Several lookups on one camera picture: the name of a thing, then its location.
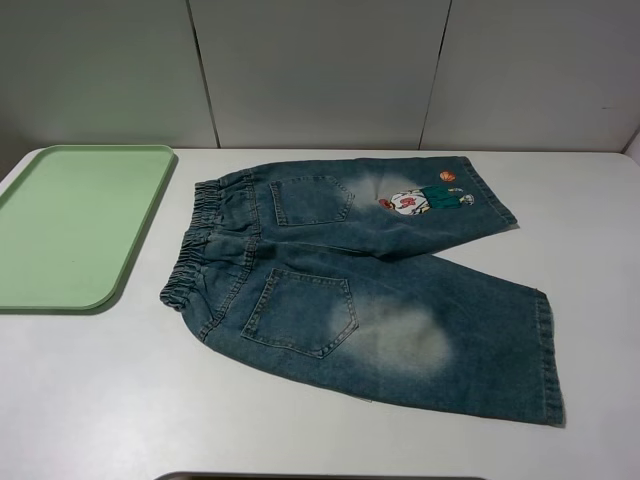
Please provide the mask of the children's blue denim shorts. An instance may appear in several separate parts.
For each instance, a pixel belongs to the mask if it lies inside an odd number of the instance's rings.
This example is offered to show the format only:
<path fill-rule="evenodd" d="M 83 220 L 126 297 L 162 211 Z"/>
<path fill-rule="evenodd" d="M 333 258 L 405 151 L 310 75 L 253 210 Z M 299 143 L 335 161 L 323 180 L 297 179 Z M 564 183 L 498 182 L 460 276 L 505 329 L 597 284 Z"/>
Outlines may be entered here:
<path fill-rule="evenodd" d="M 546 295 L 441 256 L 516 225 L 463 156 L 259 165 L 196 185 L 160 298 L 268 374 L 561 427 Z"/>

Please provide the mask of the light green plastic tray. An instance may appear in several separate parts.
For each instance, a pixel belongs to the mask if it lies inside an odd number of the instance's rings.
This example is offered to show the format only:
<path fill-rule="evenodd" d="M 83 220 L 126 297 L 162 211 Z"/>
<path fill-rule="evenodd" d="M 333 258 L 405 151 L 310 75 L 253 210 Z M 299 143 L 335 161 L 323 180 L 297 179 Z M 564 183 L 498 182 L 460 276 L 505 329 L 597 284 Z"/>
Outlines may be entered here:
<path fill-rule="evenodd" d="M 1 195 L 1 308 L 85 311 L 119 288 L 176 163 L 167 146 L 38 152 Z"/>

